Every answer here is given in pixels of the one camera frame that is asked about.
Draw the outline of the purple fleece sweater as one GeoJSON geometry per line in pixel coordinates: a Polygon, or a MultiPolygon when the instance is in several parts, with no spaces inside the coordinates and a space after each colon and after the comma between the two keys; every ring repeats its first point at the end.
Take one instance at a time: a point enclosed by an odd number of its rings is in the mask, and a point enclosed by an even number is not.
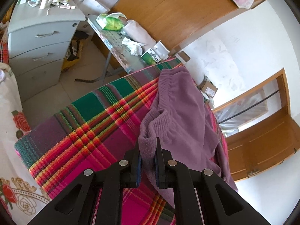
{"type": "Polygon", "coordinates": [[[154,156],[160,143],[188,168],[212,169],[238,190],[230,174],[228,153],[223,149],[224,138],[215,132],[213,119],[184,66],[161,71],[157,95],[141,122],[138,137],[142,164],[153,186],[156,186],[154,156]]]}

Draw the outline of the floral white bedsheet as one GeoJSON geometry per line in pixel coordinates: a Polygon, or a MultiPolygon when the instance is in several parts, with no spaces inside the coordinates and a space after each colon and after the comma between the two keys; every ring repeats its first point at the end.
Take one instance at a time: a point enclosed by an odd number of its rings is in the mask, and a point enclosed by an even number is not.
{"type": "Polygon", "coordinates": [[[15,75],[1,63],[1,205],[15,224],[27,224],[50,202],[15,150],[30,130],[15,75]]]}

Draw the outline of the wooden door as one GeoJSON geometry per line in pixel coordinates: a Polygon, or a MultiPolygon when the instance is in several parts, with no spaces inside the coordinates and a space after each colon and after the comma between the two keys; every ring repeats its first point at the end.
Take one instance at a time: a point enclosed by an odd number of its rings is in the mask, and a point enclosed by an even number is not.
{"type": "Polygon", "coordinates": [[[226,138],[234,181],[272,168],[299,150],[299,126],[279,110],[252,127],[226,138]]]}

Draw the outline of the pink plaid bed cover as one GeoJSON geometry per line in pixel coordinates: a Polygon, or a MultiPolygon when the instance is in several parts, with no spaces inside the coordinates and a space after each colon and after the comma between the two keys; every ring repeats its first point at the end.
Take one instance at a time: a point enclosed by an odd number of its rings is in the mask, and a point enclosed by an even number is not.
{"type": "MultiPolygon", "coordinates": [[[[157,95],[164,69],[181,67],[169,59],[94,90],[34,128],[15,144],[17,154],[50,198],[85,169],[100,171],[123,158],[138,140],[140,124],[157,95]]],[[[210,163],[230,176],[225,138],[211,109],[204,105],[213,134],[210,163]]],[[[124,189],[121,224],[176,224],[175,211],[143,175],[137,189],[124,189]]]]}

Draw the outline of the brown cardboard box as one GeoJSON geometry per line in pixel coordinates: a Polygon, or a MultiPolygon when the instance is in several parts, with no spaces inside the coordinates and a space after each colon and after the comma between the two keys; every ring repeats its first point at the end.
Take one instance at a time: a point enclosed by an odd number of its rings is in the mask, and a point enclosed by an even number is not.
{"type": "Polygon", "coordinates": [[[203,80],[203,82],[199,85],[200,90],[208,95],[209,97],[213,98],[218,90],[213,83],[209,80],[203,80]]]}

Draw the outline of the small white cardboard box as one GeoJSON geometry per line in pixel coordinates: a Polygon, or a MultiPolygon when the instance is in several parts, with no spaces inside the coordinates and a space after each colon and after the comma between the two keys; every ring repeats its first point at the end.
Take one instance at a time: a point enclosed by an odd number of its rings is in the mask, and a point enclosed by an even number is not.
{"type": "Polygon", "coordinates": [[[184,51],[178,52],[175,57],[177,57],[183,64],[186,64],[190,60],[190,57],[184,51]]]}

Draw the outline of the glass side table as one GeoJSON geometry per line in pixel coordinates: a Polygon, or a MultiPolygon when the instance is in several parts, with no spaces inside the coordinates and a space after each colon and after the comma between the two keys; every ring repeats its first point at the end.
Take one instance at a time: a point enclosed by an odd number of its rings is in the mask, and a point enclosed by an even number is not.
{"type": "Polygon", "coordinates": [[[148,65],[142,60],[140,56],[134,56],[130,54],[127,46],[122,44],[123,38],[125,37],[119,31],[106,31],[100,28],[96,22],[96,15],[88,15],[87,22],[92,27],[99,39],[104,43],[105,47],[108,49],[108,55],[103,67],[102,75],[94,80],[78,79],[75,81],[83,83],[94,83],[100,82],[101,85],[104,84],[106,77],[118,75],[122,71],[127,74],[138,72],[148,67],[148,65]],[[108,66],[111,57],[114,57],[119,63],[120,67],[113,69],[111,72],[108,71],[108,66]]]}

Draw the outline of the grey drawer cabinet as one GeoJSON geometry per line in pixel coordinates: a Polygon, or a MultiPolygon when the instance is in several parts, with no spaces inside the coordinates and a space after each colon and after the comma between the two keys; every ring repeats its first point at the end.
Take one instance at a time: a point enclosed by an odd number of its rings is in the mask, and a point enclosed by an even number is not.
{"type": "Polygon", "coordinates": [[[16,5],[8,26],[9,63],[21,101],[59,82],[70,42],[84,13],[73,1],[71,8],[40,9],[16,5]]]}

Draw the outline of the green tissue pack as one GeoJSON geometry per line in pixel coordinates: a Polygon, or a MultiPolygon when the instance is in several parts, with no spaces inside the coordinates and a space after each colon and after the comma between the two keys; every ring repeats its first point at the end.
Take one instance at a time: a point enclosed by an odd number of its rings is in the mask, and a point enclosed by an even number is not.
{"type": "Polygon", "coordinates": [[[123,27],[123,20],[126,20],[127,17],[120,12],[111,13],[111,14],[100,14],[96,18],[97,24],[103,30],[107,31],[120,31],[123,27]]]}

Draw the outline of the wooden wardrobe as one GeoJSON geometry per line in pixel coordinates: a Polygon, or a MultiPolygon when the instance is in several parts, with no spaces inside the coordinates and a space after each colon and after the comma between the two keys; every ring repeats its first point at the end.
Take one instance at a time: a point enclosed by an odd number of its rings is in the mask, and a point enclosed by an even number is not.
{"type": "Polygon", "coordinates": [[[232,0],[118,0],[112,11],[137,21],[175,54],[246,9],[232,0]]]}

